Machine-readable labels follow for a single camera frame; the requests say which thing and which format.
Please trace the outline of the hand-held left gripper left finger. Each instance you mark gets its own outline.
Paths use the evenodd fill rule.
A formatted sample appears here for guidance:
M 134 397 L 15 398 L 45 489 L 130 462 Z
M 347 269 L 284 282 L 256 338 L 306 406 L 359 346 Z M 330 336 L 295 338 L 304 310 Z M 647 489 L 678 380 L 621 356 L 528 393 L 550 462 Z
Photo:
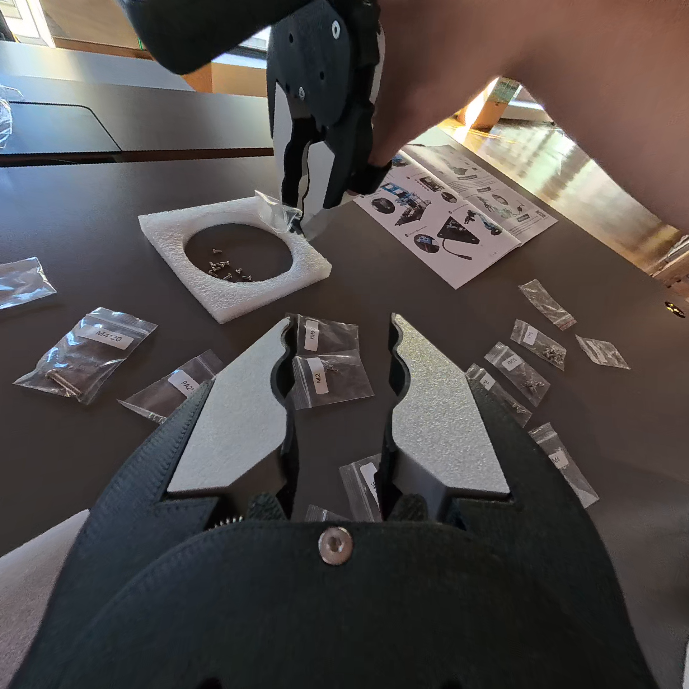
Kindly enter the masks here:
M 260 493 L 293 506 L 299 472 L 294 405 L 296 326 L 286 316 L 214 379 L 168 485 L 248 506 Z

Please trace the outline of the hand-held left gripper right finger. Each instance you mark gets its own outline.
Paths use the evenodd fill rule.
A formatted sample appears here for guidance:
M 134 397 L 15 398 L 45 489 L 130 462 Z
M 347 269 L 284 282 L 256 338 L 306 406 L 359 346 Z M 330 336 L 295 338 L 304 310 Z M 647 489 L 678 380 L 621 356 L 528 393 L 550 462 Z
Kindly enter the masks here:
M 390 317 L 389 384 L 380 510 L 419 495 L 442 521 L 453 498 L 507 500 L 511 491 L 464 371 L 399 313 Z

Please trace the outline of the labelled zip bag two nuts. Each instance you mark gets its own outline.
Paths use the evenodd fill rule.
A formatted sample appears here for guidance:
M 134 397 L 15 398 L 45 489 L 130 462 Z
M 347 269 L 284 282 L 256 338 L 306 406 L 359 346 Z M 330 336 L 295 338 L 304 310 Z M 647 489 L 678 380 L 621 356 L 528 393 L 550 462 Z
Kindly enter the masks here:
M 578 496 L 584 508 L 588 508 L 599 501 L 598 494 L 583 476 L 581 470 L 576 465 L 564 446 L 564 443 L 550 423 L 531 429 L 529 435 L 560 471 L 569 486 L 572 487 L 573 491 Z

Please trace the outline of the pile of small silver screws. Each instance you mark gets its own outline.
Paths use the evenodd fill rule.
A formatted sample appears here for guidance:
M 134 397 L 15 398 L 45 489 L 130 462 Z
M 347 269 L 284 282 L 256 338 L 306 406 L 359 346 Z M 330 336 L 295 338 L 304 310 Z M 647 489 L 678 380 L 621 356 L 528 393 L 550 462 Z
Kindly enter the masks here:
M 241 267 L 235 267 L 229 260 L 222 257 L 222 250 L 218 248 L 211 248 L 211 254 L 214 257 L 209 262 L 209 269 L 207 274 L 212 278 L 217 278 L 223 282 L 253 282 L 254 278 L 251 274 L 244 271 Z

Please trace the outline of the small labelled zip bag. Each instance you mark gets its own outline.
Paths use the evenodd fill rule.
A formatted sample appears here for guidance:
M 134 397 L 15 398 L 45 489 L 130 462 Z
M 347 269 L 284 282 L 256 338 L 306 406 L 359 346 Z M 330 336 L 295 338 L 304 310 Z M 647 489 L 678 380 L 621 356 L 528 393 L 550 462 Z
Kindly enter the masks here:
M 378 453 L 351 462 L 338 470 L 354 521 L 382 521 L 374 481 L 380 460 L 381 455 Z
M 357 349 L 295 356 L 291 361 L 296 410 L 369 398 L 374 395 Z
M 356 324 L 323 320 L 301 314 L 287 314 L 296 329 L 295 357 L 359 353 Z

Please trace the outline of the zip bag with long bolts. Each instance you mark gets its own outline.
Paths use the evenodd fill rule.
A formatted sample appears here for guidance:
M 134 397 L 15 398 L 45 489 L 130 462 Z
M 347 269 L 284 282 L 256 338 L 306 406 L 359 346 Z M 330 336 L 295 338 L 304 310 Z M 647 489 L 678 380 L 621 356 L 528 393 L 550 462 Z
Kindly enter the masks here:
M 155 323 L 122 311 L 93 309 L 14 385 L 89 405 L 110 375 L 156 328 Z

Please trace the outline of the small zip bag black screws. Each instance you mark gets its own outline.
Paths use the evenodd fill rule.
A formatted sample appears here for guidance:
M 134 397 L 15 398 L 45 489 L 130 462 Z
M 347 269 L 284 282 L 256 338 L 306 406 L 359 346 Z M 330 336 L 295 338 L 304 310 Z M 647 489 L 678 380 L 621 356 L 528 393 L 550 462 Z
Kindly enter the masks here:
M 266 225 L 269 225 L 279 234 L 304 235 L 301 223 L 303 213 L 301 210 L 285 205 L 280 200 L 258 189 L 255 190 L 254 197 L 257 202 L 259 217 Z

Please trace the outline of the crumpled empty clear bag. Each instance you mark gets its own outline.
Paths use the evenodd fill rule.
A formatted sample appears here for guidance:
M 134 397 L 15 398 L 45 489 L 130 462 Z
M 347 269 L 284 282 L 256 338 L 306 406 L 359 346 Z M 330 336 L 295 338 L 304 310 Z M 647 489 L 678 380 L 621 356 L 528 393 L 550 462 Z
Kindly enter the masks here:
M 1 150 L 13 133 L 13 114 L 11 103 L 22 101 L 23 94 L 17 89 L 1 84 Z
M 611 342 L 585 338 L 579 335 L 576 335 L 575 338 L 581 350 L 596 365 L 631 370 L 630 365 Z
M 9 309 L 56 294 L 38 257 L 1 265 L 1 309 Z

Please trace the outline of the open instruction booklet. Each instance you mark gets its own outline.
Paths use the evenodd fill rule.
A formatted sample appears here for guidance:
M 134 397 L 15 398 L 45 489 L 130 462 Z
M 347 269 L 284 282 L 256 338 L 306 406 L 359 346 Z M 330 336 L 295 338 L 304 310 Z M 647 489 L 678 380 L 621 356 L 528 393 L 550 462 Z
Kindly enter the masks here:
M 454 289 L 556 223 L 449 144 L 406 146 L 354 202 Z

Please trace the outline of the dark desk with inset panel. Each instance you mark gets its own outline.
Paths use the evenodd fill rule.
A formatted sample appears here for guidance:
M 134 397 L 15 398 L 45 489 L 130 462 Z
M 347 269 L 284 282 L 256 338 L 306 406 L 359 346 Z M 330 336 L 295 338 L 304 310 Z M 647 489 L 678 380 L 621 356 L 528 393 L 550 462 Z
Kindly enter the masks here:
M 1 84 L 19 106 L 87 109 L 120 151 L 273 154 L 267 99 L 197 92 L 150 59 L 3 41 Z

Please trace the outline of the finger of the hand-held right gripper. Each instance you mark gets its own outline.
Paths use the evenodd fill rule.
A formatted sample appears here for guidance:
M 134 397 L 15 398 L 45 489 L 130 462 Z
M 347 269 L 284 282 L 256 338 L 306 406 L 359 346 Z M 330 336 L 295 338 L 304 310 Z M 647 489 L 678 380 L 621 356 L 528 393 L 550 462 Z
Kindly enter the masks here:
M 287 146 L 294 133 L 297 121 L 291 117 L 289 99 L 278 82 L 275 83 L 273 108 L 273 152 L 276 161 L 277 181 L 280 201 L 285 205 L 297 208 L 297 190 L 303 176 L 304 153 L 310 144 L 308 141 L 303 149 L 297 149 L 296 168 L 288 168 Z
M 306 240 L 313 240 L 323 230 L 323 221 L 315 218 L 325 210 L 334 159 L 334 153 L 325 141 L 310 144 L 304 153 L 297 208 L 302 212 L 300 228 Z

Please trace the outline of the person's right hand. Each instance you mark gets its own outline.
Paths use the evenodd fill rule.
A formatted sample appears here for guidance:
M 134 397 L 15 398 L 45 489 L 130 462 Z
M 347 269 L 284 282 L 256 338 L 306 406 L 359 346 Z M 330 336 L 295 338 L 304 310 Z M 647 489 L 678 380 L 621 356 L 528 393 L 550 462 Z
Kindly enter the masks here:
M 368 164 L 382 169 L 409 141 L 467 106 L 510 54 L 509 1 L 380 1 L 383 73 Z

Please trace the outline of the person's right forearm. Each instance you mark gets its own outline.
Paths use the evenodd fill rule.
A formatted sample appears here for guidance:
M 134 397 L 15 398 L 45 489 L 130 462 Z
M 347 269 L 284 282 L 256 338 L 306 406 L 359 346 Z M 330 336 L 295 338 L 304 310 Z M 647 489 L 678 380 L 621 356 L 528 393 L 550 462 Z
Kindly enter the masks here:
M 498 65 L 630 196 L 688 230 L 688 2 L 478 1 Z

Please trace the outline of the labelled flat zip bag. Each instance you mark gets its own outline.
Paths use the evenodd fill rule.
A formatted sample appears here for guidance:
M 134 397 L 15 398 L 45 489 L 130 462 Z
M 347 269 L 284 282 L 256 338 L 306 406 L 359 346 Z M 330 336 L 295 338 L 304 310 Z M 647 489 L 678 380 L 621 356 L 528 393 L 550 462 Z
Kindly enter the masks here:
M 202 383 L 213 380 L 222 369 L 222 361 L 209 349 L 128 399 L 118 400 L 118 403 L 125 409 L 160 425 L 190 398 Z

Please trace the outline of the white foam frame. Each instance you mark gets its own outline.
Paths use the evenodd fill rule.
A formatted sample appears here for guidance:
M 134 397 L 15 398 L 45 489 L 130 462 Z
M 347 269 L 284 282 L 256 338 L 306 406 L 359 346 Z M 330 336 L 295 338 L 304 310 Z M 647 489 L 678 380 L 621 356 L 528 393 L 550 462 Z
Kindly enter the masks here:
M 140 215 L 145 237 L 177 278 L 219 324 L 268 305 L 329 277 L 332 264 L 303 236 L 279 234 L 259 217 L 253 196 Z M 188 241 L 218 225 L 247 225 L 278 238 L 290 251 L 288 271 L 266 280 L 223 282 L 197 268 L 185 253 Z

